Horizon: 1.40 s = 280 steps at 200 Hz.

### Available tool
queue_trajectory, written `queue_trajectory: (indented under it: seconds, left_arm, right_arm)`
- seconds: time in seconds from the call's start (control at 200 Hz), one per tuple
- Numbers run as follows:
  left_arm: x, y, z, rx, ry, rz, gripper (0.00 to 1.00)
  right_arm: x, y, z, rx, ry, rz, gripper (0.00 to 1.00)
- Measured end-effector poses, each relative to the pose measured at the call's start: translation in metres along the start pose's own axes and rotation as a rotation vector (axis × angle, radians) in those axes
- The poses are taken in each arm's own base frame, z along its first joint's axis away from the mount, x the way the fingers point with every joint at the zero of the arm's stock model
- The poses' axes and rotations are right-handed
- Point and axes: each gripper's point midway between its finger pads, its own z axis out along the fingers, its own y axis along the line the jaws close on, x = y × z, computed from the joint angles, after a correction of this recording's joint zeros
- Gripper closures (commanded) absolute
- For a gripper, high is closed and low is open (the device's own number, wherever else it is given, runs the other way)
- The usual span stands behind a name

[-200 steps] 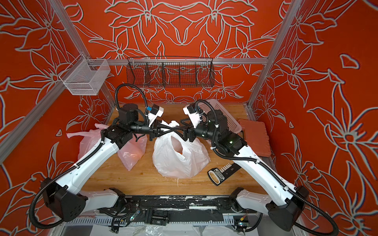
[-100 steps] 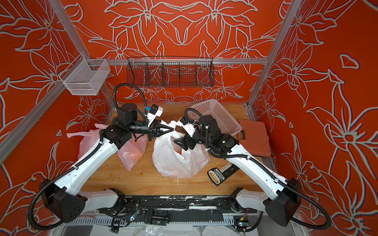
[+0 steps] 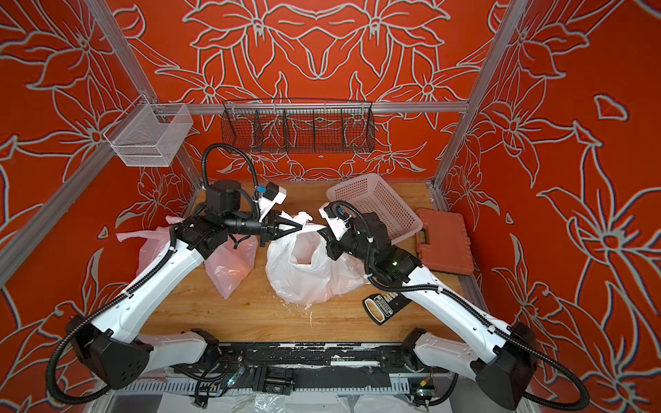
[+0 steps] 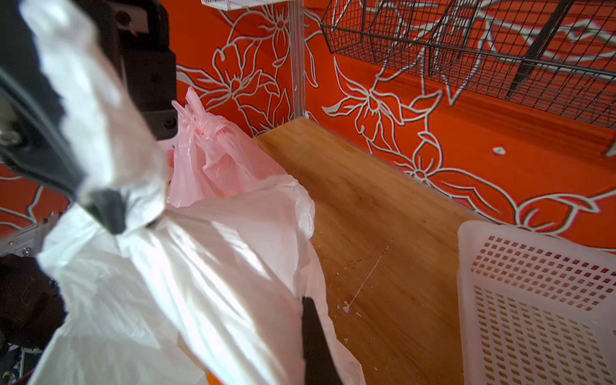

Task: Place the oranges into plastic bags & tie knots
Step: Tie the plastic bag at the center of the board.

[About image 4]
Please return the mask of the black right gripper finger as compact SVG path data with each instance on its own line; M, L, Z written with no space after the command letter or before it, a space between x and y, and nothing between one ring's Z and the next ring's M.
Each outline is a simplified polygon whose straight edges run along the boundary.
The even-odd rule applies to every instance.
M303 358L305 385L342 385L332 359L314 300L303 297Z

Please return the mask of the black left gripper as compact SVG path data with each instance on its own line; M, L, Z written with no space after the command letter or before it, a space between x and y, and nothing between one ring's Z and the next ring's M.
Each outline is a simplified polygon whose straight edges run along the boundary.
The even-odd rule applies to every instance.
M61 131L60 96L40 69L22 1L1 1L1 160L65 197L77 198L85 175ZM97 43L159 141L177 134L176 56L168 12L158 1L69 1L99 32ZM85 210L111 234L126 229L126 205L112 189L86 198Z

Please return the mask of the white translucent plastic bag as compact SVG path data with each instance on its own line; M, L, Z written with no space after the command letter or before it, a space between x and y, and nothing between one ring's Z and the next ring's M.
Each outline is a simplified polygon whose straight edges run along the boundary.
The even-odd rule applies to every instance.
M337 339L311 244L315 204L283 173L232 197L166 204L168 167L144 119L70 1L25 1L60 129L85 171L79 200L38 254L67 311L33 384L302 384L303 301L335 370L362 384Z

